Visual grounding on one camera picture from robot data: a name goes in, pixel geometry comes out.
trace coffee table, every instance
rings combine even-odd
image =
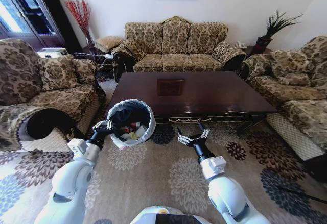
[[[124,73],[108,109],[126,99],[147,103],[157,123],[243,122],[245,129],[276,113],[234,72]]]

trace floral patterned sofa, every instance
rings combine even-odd
[[[128,22],[126,41],[113,50],[118,65],[135,72],[234,71],[245,53],[225,41],[223,23]]]
[[[327,163],[327,36],[298,51],[253,55],[241,64],[241,77],[279,109],[268,123],[326,180],[321,166]]]
[[[85,135],[105,97],[96,63],[72,55],[40,58],[22,40],[0,40],[0,69],[1,151],[68,149],[67,139]],[[50,128],[50,134],[33,140],[27,125],[40,133]]]

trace white wall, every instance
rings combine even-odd
[[[302,47],[318,35],[327,35],[327,0],[313,0],[300,21],[282,40],[286,49]]]
[[[178,15],[193,22],[223,22],[229,26],[227,40],[235,43],[237,40],[253,45],[256,38],[262,36],[266,29],[268,16],[276,9],[288,11],[289,16],[306,12],[306,31],[310,32],[312,1],[316,0],[86,0],[89,2],[92,13],[90,29],[94,38],[106,35],[124,36],[124,25],[128,21],[160,22],[166,18]],[[320,3],[320,11],[326,12],[326,6]],[[73,29],[82,46],[85,39],[75,20],[66,9]],[[326,32],[326,24],[314,26],[321,33]],[[285,36],[291,34],[288,28],[274,36],[271,48],[283,48]],[[306,42],[306,35],[301,35],[297,43]]]

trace vase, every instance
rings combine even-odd
[[[86,45],[89,49],[94,49],[94,42],[90,36],[90,34],[85,36],[85,40],[86,40]]]
[[[267,45],[272,41],[272,39],[266,39],[263,37],[259,37],[258,40],[256,41],[255,46],[252,48],[251,52],[246,56],[246,58],[254,55],[254,54],[262,54],[266,48]]]

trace plastic bag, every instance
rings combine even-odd
[[[115,115],[118,113],[124,113],[125,111],[134,111],[136,114],[144,113],[143,115],[145,117],[149,117],[149,119],[143,118],[143,120],[148,120],[148,122],[145,122],[145,126],[148,128],[143,136],[141,136],[138,140],[129,139],[123,141],[119,136],[117,136],[116,133],[111,134],[110,137],[113,143],[120,149],[123,149],[126,146],[135,146],[139,143],[145,142],[151,137],[156,125],[151,108],[145,102],[139,100],[125,100],[117,103],[108,111],[107,119],[112,121],[113,126],[115,126],[115,119],[117,119]]]

